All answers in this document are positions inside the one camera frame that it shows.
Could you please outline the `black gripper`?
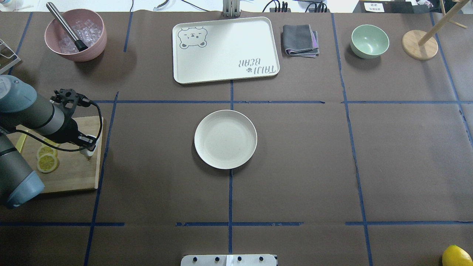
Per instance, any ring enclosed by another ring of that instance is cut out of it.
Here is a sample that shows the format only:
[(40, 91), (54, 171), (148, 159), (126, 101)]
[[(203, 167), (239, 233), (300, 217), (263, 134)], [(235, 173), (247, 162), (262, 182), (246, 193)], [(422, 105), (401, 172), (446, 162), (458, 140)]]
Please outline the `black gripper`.
[(93, 135), (84, 135), (78, 131), (75, 120), (68, 118), (61, 127), (61, 143), (72, 143), (86, 149), (94, 149), (98, 138)]

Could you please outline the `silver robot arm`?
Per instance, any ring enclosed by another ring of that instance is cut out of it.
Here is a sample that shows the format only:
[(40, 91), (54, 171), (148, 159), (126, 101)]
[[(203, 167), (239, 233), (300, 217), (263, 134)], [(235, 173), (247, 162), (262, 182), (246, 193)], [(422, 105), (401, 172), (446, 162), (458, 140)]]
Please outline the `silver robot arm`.
[[(58, 150), (72, 152), (61, 148), (61, 144), (75, 145), (73, 151), (86, 158), (94, 155), (103, 119), (98, 104), (73, 89), (55, 90), (54, 96), (47, 100), (19, 78), (1, 75), (0, 94), (1, 204), (14, 209), (43, 192), (45, 185), (37, 172), (56, 170)], [(97, 135), (87, 135), (78, 129), (72, 117), (78, 106), (97, 108), (100, 124)], [(37, 170), (21, 154), (28, 137), (41, 144), (37, 150)]]

